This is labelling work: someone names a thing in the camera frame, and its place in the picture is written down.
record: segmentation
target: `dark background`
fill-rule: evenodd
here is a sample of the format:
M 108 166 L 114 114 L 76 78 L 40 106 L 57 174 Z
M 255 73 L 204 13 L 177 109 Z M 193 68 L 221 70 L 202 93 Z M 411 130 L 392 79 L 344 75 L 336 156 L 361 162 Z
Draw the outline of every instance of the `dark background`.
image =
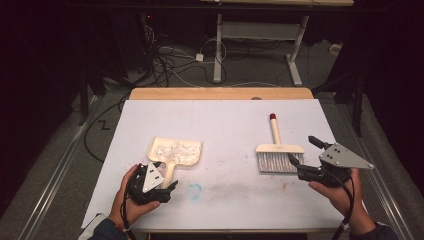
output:
M 308 45 L 323 39 L 345 43 L 328 82 L 337 80 L 352 66 L 360 66 L 357 70 L 364 73 L 365 93 L 379 123 L 411 178 L 424 192 L 420 176 L 424 166 L 422 9 L 418 0 L 395 1 L 387 14 L 359 17 L 353 25 L 350 18 L 335 21 L 325 15 L 312 17 L 304 40 Z M 144 59 L 143 46 L 137 42 L 143 37 L 134 14 L 87 16 L 84 11 L 66 10 L 53 0 L 0 4 L 1 213 L 51 134 L 71 113 L 82 69 L 88 69 L 88 83 L 95 93 L 101 94 L 100 79 L 106 73 L 126 77 L 126 69 L 142 67 L 139 62 Z M 153 16 L 161 32 L 193 44 L 201 44 L 205 36 L 215 31 L 214 15 Z M 193 31 L 184 31 L 189 24 Z M 92 70 L 94 65 L 104 71 Z M 354 88 L 354 83 L 354 79 L 349 79 L 328 90 Z

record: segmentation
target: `hand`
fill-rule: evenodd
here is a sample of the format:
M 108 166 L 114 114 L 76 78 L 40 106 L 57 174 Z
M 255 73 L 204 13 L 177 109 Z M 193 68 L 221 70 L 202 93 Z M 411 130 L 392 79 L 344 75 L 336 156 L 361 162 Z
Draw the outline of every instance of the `hand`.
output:
M 352 216 L 349 221 L 349 227 L 351 229 L 351 233 L 353 234 L 364 234 L 370 232 L 376 226 L 362 205 L 362 186 L 361 179 L 359 177 L 359 170 L 352 169 L 351 177 L 355 187 L 355 199 Z M 346 187 L 351 193 L 353 193 L 352 180 L 349 180 L 345 183 Z M 350 207 L 350 201 L 342 187 L 328 188 L 323 184 L 314 181 L 309 182 L 309 187 L 321 193 L 324 197 L 328 198 L 334 208 L 343 214 L 343 216 L 347 215 Z
M 137 165 L 134 165 L 124 176 L 121 182 L 121 187 L 119 191 L 116 193 L 115 200 L 112 204 L 112 210 L 109 214 L 109 219 L 111 219 L 115 224 L 118 224 L 122 228 L 124 228 L 124 221 L 121 217 L 121 205 L 124 200 L 125 187 L 127 186 L 127 182 L 130 179 L 131 175 L 137 170 Z M 159 207 L 159 201 L 153 201 L 147 203 L 145 205 L 137 205 L 134 201 L 129 198 L 127 199 L 127 220 L 129 224 L 133 224 L 139 217 L 142 215 L 151 212 L 152 210 Z

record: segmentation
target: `gray carpet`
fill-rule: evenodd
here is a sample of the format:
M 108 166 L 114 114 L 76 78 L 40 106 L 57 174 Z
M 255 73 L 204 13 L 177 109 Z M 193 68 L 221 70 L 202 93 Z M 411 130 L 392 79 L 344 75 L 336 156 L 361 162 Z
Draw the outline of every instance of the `gray carpet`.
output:
M 329 43 L 323 42 L 310 49 L 301 48 L 296 63 L 306 87 L 316 87 L 325 82 L 335 60 L 335 57 L 327 51 L 329 47 Z M 246 52 L 243 52 L 242 46 L 234 45 L 232 48 L 233 50 L 230 50 L 229 47 L 227 59 L 224 61 L 227 81 L 222 86 L 236 84 L 243 84 L 239 87 L 269 87 L 269 84 L 280 87 L 292 86 L 290 74 L 285 60 L 282 58 L 283 54 L 290 52 L 290 44 L 284 43 L 275 49 L 257 49 L 257 52 L 252 52 L 247 56 Z M 185 46 L 178 46 L 178 49 L 184 53 L 174 51 L 174 54 L 185 55 L 188 53 L 190 56 L 194 56 L 197 52 Z M 179 65 L 190 61 L 176 57 L 172 59 L 175 64 Z M 210 64 L 197 65 L 205 67 L 205 70 L 195 67 L 178 73 L 178 76 L 174 74 L 168 79 L 169 86 L 215 86 L 207 83 L 205 79 L 205 71 L 208 79 L 212 79 L 212 66 Z M 184 69 L 184 67 L 175 68 L 174 72 L 177 73 Z M 132 69 L 129 70 L 129 73 L 132 79 L 140 76 L 137 71 Z M 107 83 L 106 95 L 93 98 L 89 119 L 83 127 L 78 126 L 80 120 L 78 109 L 80 107 L 76 100 L 75 112 L 51 137 L 50 142 L 3 215 L 0 221 L 0 239 L 17 239 L 24 229 L 27 229 L 27 232 L 20 239 L 57 240 L 76 239 L 79 236 L 80 226 L 102 167 L 102 163 L 96 158 L 105 158 L 119 120 L 120 111 L 115 106 L 102 116 L 100 114 L 119 103 L 128 94 L 127 89 L 116 86 L 111 80 L 107 82 L 109 83 Z M 143 84 L 152 82 L 154 79 L 150 78 Z M 377 177 L 369 172 L 362 172 L 364 201 L 370 214 L 376 221 L 392 225 L 402 239 L 420 239 L 424 235 L 424 220 L 421 217 L 424 214 L 422 195 L 387 142 L 366 97 L 361 120 L 362 138 L 356 137 L 350 126 L 351 106 L 349 104 L 336 105 L 331 93 L 318 94 L 316 98 L 320 99 L 336 140 L 372 161 L 378 170 L 376 171 Z M 92 122 L 94 124 L 87 132 L 89 124 Z M 85 133 L 87 133 L 86 143 L 92 155 L 84 146 Z M 70 160 L 65 164 L 63 159 L 67 156 Z M 58 189 L 51 192 L 48 198 L 51 202 L 47 202 L 45 211 L 40 211 L 43 208 L 37 207 L 37 202 L 40 200 L 43 190 L 47 186 L 52 186 L 52 176 L 60 175 L 55 175 L 58 166 L 63 170 L 64 174 L 61 175 L 63 178 L 55 179 L 55 186 Z M 381 193 L 377 194 L 376 189 L 381 190 Z M 28 231 L 28 228 L 25 228 L 31 216 L 38 216 L 40 220 L 34 221 L 37 224 L 31 224 L 34 231 Z M 314 233 L 308 234 L 308 239 L 330 239 L 331 236 L 331 232 Z M 341 239 L 347 239 L 347 234 L 343 234 Z

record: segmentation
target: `desk leg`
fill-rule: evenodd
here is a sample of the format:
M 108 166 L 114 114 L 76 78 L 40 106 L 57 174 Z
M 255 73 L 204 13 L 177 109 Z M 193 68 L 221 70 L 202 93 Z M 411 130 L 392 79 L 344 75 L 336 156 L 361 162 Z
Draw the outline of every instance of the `desk leg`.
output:
M 299 52 L 300 45 L 302 44 L 303 34 L 305 33 L 308 19 L 308 16 L 303 17 L 302 23 L 300 24 L 299 29 L 297 30 L 293 53 L 286 55 L 287 64 L 289 65 L 289 70 L 292 75 L 293 83 L 296 87 L 302 86 L 302 81 L 300 80 L 299 71 L 297 70 L 295 60 L 297 53 Z
M 215 53 L 215 65 L 213 70 L 213 82 L 221 82 L 221 40 L 222 40 L 222 14 L 218 14 L 218 21 L 216 24 L 216 53 Z

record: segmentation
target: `brush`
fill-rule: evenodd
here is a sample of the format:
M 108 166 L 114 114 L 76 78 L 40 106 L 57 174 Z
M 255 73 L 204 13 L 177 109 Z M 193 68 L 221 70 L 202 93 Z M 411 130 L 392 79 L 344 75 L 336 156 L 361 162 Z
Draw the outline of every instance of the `brush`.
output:
M 298 145 L 281 144 L 277 117 L 271 113 L 269 118 L 274 144 L 261 144 L 256 148 L 260 171 L 264 173 L 297 173 L 296 167 L 290 163 L 289 153 L 303 164 L 305 151 Z

